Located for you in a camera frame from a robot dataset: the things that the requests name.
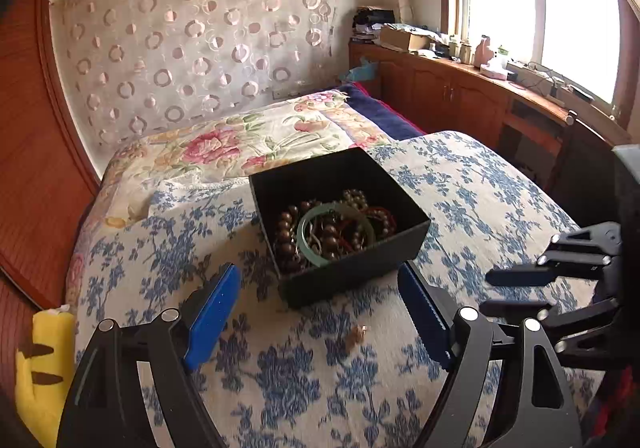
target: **blue flower pattern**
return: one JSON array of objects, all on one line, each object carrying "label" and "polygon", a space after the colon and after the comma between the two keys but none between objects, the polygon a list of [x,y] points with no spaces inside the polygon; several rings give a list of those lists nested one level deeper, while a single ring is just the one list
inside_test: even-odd
[{"label": "blue flower pattern", "polygon": [[[584,306],[593,285],[494,288],[493,266],[529,262],[568,216],[495,153],[444,132],[371,149],[369,154],[427,212],[431,227],[415,259],[430,284],[460,305],[486,298],[547,299]],[[148,216],[117,232],[103,228],[82,278],[76,360],[97,323],[146,323],[182,302],[226,262],[242,272],[239,301],[194,384],[229,446],[240,448],[409,447],[446,373],[426,351],[398,293],[395,274],[292,311],[277,277],[246,178],[212,184],[162,181]],[[356,325],[368,331],[353,345]],[[466,446],[480,444],[500,374],[490,364]],[[568,370],[577,406],[599,375]],[[143,398],[160,446],[170,446],[150,370]]]}]

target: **cardboard box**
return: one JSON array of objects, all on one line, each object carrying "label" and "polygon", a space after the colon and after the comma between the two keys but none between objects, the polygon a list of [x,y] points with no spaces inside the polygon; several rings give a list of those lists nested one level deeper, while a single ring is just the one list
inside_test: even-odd
[{"label": "cardboard box", "polygon": [[[280,282],[280,293],[294,308],[326,300],[398,269],[400,264],[416,257],[431,224],[411,196],[359,148],[259,172],[249,176],[249,183]],[[342,191],[350,188],[362,190],[371,207],[388,209],[396,221],[396,233],[325,266],[293,275],[282,273],[273,251],[280,213],[288,205],[299,205],[305,200],[341,199]]]},{"label": "cardboard box", "polygon": [[415,35],[410,32],[395,30],[389,26],[382,26],[380,41],[403,51],[423,50],[429,44],[426,35]]}]

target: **yellow object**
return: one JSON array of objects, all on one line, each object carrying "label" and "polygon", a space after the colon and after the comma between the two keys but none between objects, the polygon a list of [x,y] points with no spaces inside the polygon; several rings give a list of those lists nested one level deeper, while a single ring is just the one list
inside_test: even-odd
[{"label": "yellow object", "polygon": [[15,405],[44,448],[55,448],[66,394],[74,376],[76,318],[59,310],[33,315],[33,345],[16,351]]}]

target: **pink vase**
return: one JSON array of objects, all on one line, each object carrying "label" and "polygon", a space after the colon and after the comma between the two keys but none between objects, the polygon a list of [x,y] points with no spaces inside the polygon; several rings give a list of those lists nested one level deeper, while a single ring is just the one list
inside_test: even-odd
[{"label": "pink vase", "polygon": [[484,66],[489,63],[495,53],[492,51],[489,46],[491,45],[491,38],[482,36],[482,40],[478,47],[476,48],[476,57],[474,58],[474,67],[480,69],[480,66]]}]

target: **floral blanket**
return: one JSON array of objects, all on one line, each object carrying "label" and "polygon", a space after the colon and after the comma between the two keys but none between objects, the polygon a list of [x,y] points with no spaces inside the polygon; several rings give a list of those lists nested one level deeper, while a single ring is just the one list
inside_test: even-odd
[{"label": "floral blanket", "polygon": [[73,308],[78,304],[84,260],[94,237],[146,218],[162,181],[215,183],[315,155],[393,141],[351,109],[347,98],[337,90],[310,94],[147,136],[118,151],[82,226],[66,278],[66,303]]},{"label": "floral blanket", "polygon": [[[564,310],[586,305],[592,285],[558,280],[543,289],[493,288],[493,266],[532,261],[568,216],[494,152],[459,133],[369,149],[433,220],[416,258],[431,284],[462,305],[486,298],[540,298]],[[247,178],[162,181],[148,216],[103,227],[90,246],[78,308],[76,357],[97,323],[121,326],[179,306],[226,262],[242,272],[236,307],[209,362],[193,375],[231,447],[409,447],[445,373],[427,354],[398,294],[395,273],[293,311],[280,299]],[[369,329],[348,348],[354,325]],[[467,446],[478,446],[498,383],[492,362]],[[585,409],[596,373],[568,370]],[[172,445],[148,368],[143,396],[158,446]]]}]

